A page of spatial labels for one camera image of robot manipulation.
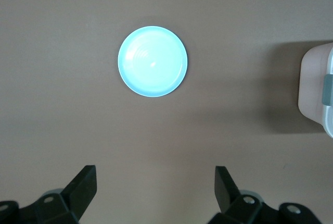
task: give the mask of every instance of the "plate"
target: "plate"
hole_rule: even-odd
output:
[[[174,91],[184,79],[187,54],[170,30],[147,26],[132,32],[118,54],[119,73],[139,95],[158,97]]]

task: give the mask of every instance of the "black metal bracket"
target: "black metal bracket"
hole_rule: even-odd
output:
[[[85,166],[60,194],[21,209],[15,201],[0,202],[0,224],[77,224],[96,192],[96,167]]]
[[[221,213],[208,224],[321,224],[303,205],[283,203],[275,210],[253,195],[241,194],[226,167],[215,168],[215,196]]]

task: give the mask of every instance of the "light blue plate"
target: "light blue plate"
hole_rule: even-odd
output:
[[[118,55],[121,78],[134,92],[148,97],[169,94],[182,82],[187,54],[170,30],[148,26],[132,32]]]

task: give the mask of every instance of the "silver bolt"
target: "silver bolt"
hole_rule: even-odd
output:
[[[52,196],[44,199],[44,203],[49,203],[51,201],[53,201],[53,197]]]
[[[287,207],[287,209],[288,209],[290,212],[294,213],[294,214],[300,214],[300,213],[301,213],[301,210],[300,210],[297,206],[294,206],[294,205],[289,205],[289,206]]]
[[[255,203],[255,200],[252,197],[249,197],[249,196],[245,196],[243,198],[243,200],[248,204],[254,204]]]
[[[2,206],[0,206],[0,211],[4,211],[4,210],[6,210],[8,208],[8,205],[6,204],[6,205],[2,205]]]

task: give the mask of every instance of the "round plate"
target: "round plate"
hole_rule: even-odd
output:
[[[132,32],[118,55],[120,76],[134,92],[149,97],[169,94],[182,82],[187,54],[170,30],[148,26]]]

